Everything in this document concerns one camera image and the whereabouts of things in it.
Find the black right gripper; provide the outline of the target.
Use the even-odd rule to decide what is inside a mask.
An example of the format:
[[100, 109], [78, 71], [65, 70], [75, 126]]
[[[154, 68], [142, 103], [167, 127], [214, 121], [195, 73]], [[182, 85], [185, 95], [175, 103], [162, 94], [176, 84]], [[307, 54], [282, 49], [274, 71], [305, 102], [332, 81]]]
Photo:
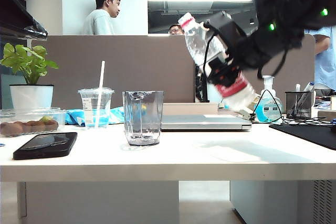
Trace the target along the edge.
[[240, 87], [241, 70], [260, 69], [264, 66], [264, 53], [258, 45], [259, 33], [228, 33], [224, 35], [228, 58], [213, 57], [207, 62], [210, 72], [206, 80], [213, 85]]

